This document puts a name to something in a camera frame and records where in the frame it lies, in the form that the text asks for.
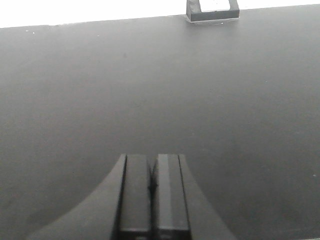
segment white wall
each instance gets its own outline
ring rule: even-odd
[[[187,0],[2,0],[0,28],[180,15]],[[320,0],[238,0],[240,9],[320,4]]]

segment black plastic part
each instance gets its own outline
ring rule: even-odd
[[[178,155],[159,154],[155,164],[154,238],[189,240],[190,231]]]
[[[151,236],[150,168],[144,155],[128,155],[119,224],[119,239]]]
[[[122,154],[84,201],[27,240],[116,240],[125,170],[126,155]]]
[[[182,154],[179,164],[192,240],[236,240],[199,188]]]
[[[238,18],[240,10],[237,0],[229,0],[229,4],[229,10],[202,12],[199,0],[187,0],[186,15],[191,22]]]

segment black mount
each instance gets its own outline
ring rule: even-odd
[[[235,240],[182,154],[122,154],[79,205],[28,240]]]
[[[229,10],[202,12],[199,0],[187,0],[186,15],[190,22],[238,18],[240,10],[237,0],[229,0],[229,4]]]

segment white label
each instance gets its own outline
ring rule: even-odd
[[[201,12],[230,10],[229,0],[199,0]]]

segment dark gray table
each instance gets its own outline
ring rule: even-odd
[[[120,153],[184,153],[240,240],[320,237],[319,43],[320,5],[0,29],[0,239]]]

